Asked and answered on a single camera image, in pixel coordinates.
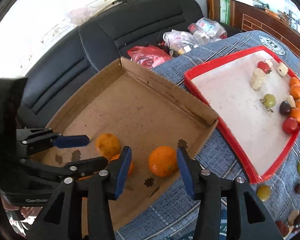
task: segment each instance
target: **plastic bag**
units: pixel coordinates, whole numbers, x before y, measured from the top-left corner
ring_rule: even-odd
[[[227,31],[220,23],[207,18],[201,18],[196,23],[190,24],[188,30],[196,39],[201,39],[204,44],[227,37]]]
[[[132,61],[147,68],[154,68],[171,59],[170,55],[155,46],[134,46],[128,50],[128,55]]]
[[[191,49],[198,47],[200,41],[198,41],[189,32],[181,32],[172,30],[163,34],[163,40],[165,46],[175,50],[179,55],[189,52]]]

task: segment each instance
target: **blue patterned tablecloth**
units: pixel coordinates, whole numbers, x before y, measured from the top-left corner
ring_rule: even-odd
[[[296,68],[298,58],[283,43],[261,31],[251,31],[193,49],[189,53],[159,65],[154,71],[185,88],[183,74],[188,69],[259,45],[267,46],[292,69]],[[219,177],[227,179],[245,177],[232,149],[218,130],[213,132],[196,159]],[[300,210],[300,195],[293,190],[295,184],[300,182],[300,175],[297,172],[298,162],[300,162],[300,135],[287,160],[275,175],[265,182],[271,187],[272,193],[270,199],[264,204],[274,220],[286,220],[292,209]],[[257,190],[258,185],[252,185],[252,188]],[[222,199],[221,203],[220,238],[226,235],[226,200]],[[190,199],[179,178],[147,210],[116,231],[116,239],[192,239],[191,232],[196,224],[199,204],[199,201]]]

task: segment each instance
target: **sofa backrest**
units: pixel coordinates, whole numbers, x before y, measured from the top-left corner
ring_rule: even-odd
[[[162,41],[171,29],[186,31],[203,17],[194,0],[129,0],[75,28],[28,72],[18,118],[44,127],[88,79],[133,46]]]

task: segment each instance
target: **cardboard box lid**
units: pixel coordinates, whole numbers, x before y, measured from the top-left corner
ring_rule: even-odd
[[[187,143],[193,158],[215,129],[218,115],[177,85],[125,58],[116,60],[87,81],[55,114],[47,127],[64,135],[86,134],[82,148],[51,148],[41,160],[63,166],[99,156],[94,148],[102,133],[113,133],[132,148],[135,166],[123,194],[110,201],[114,229],[143,212],[180,176],[159,178],[148,168],[148,156],[159,146]],[[87,233],[86,214],[82,230]]]

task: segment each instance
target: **wooden cabinet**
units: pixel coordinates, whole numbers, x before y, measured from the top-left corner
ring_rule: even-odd
[[[241,31],[260,30],[287,45],[300,56],[300,34],[283,23],[279,18],[253,6],[231,0],[230,23]]]

